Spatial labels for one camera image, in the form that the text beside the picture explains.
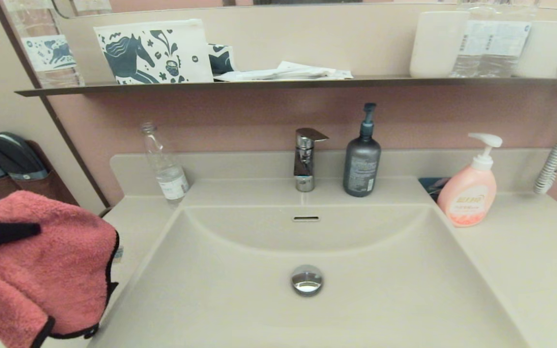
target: sink overflow hole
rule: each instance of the sink overflow hole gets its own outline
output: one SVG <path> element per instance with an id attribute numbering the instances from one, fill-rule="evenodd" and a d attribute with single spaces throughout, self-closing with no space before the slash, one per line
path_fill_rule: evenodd
<path id="1" fill-rule="evenodd" d="M 319 216 L 294 216 L 294 222 L 318 222 Z"/>

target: white sink basin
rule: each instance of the white sink basin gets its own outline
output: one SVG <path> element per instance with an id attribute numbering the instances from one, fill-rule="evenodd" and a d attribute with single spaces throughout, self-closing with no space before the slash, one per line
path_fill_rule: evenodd
<path id="1" fill-rule="evenodd" d="M 90 346 L 526 347 L 450 228 L 426 204 L 183 206 Z"/>

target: chrome faucet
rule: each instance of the chrome faucet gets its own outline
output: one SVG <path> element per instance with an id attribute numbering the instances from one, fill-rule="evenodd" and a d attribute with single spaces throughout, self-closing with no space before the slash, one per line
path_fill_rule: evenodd
<path id="1" fill-rule="evenodd" d="M 298 191 L 310 192 L 315 188 L 313 148 L 317 141 L 327 139 L 327 136 L 313 128 L 296 130 L 296 159 L 293 163 L 293 175 L 296 178 L 296 189 Z"/>

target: soap dispenser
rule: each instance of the soap dispenser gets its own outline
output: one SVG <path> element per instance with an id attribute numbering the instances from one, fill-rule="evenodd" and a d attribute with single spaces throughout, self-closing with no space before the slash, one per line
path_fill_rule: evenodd
<path id="1" fill-rule="evenodd" d="M 365 104 L 366 116 L 360 125 L 360 136 L 347 145 L 343 189 L 354 197 L 371 194 L 378 176 L 382 148 L 373 140 L 373 112 L 376 106 L 375 103 Z"/>
<path id="2" fill-rule="evenodd" d="M 470 227 L 481 222 L 489 212 L 496 196 L 496 179 L 491 172 L 492 148 L 502 146 L 502 139 L 485 133 L 470 133 L 470 137 L 485 143 L 484 152 L 473 158 L 448 181 L 440 192 L 438 205 L 455 227 Z"/>

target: metal shelf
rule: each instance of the metal shelf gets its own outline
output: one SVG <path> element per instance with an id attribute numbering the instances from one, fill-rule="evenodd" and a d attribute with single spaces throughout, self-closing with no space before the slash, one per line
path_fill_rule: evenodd
<path id="1" fill-rule="evenodd" d="M 177 90 L 238 90 L 238 89 L 279 89 L 279 88 L 352 88 L 387 86 L 488 86 L 488 85 L 540 85 L 557 86 L 557 79 L 412 79 L 407 76 L 358 76 L 350 80 L 338 81 L 254 81 L 254 82 L 210 82 L 187 84 L 146 84 L 146 85 L 88 85 L 84 87 L 43 88 L 18 90 L 24 97 L 47 95 L 87 94 L 87 93 L 131 93 Z"/>

